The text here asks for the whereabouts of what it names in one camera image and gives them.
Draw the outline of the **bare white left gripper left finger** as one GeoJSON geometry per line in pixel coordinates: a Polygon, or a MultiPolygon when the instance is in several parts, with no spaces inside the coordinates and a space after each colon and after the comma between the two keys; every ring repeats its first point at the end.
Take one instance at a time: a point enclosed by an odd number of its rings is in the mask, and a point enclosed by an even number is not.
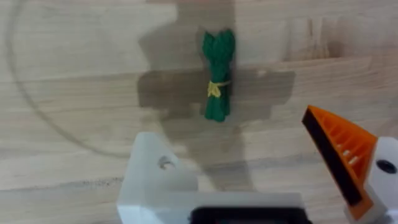
{"type": "Polygon", "coordinates": [[[156,133],[139,133],[116,203],[123,224],[189,223],[193,210],[184,203],[184,193],[198,192],[195,174],[156,133]]]}

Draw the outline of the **white orange left gripper right finger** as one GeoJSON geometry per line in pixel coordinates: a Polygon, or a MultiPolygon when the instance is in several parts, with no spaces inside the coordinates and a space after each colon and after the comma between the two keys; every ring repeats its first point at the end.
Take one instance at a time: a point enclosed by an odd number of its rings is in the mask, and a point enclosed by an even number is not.
{"type": "Polygon", "coordinates": [[[350,223],[397,223],[397,139],[309,105],[302,123],[345,200],[350,223]]]}

